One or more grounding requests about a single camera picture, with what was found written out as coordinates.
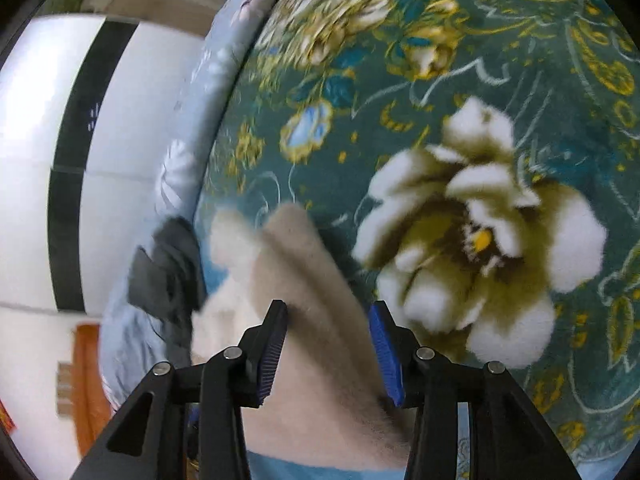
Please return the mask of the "beige fuzzy cartoon sweater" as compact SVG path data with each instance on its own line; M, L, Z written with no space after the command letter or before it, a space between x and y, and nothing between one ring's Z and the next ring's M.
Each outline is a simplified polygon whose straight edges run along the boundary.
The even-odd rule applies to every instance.
M404 468L411 418L387 406L366 315L306 211L286 203L255 228L221 209L208 254L228 275L194 314L194 362L236 344L274 300L288 306L270 396L242 411L248 449L305 466Z

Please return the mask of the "wooden headboard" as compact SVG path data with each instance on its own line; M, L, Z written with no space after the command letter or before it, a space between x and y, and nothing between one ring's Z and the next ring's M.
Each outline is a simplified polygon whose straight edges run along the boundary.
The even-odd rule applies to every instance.
M112 417L99 371L98 324L79 324L72 359L73 421L80 457L84 457Z

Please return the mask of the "grey floral quilt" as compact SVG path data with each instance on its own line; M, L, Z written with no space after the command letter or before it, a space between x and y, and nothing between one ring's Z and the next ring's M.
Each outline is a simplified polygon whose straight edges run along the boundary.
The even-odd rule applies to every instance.
M227 0L216 14L179 94L168 147L153 192L143 202L135 248L153 248L152 235L164 220L193 218L208 156L236 76L277 1ZM129 303L131 268L127 263L120 272L100 329L99 370L113 410L120 408L155 363L168 361L175 367L190 363L189 350L174 344L160 321Z

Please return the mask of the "dark grey trousers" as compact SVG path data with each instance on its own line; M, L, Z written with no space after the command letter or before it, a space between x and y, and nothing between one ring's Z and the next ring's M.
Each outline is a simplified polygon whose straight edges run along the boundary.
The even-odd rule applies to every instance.
M185 218L166 219L152 234L149 247L136 248L127 299L162 323L167 342L191 349L192 314L203 307L206 286L200 245Z

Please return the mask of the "blue green floral blanket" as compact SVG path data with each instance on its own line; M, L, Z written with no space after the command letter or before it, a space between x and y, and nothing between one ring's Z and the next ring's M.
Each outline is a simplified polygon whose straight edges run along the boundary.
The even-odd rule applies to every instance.
M278 0L196 224L306 209L344 281L515 374L586 479L639 441L639 50L605 0Z

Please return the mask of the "white black wardrobe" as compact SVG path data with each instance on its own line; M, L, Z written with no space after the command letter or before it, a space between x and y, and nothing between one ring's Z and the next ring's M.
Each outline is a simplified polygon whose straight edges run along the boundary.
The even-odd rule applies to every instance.
M1 69L1 301L101 314L152 212L200 36L34 18Z

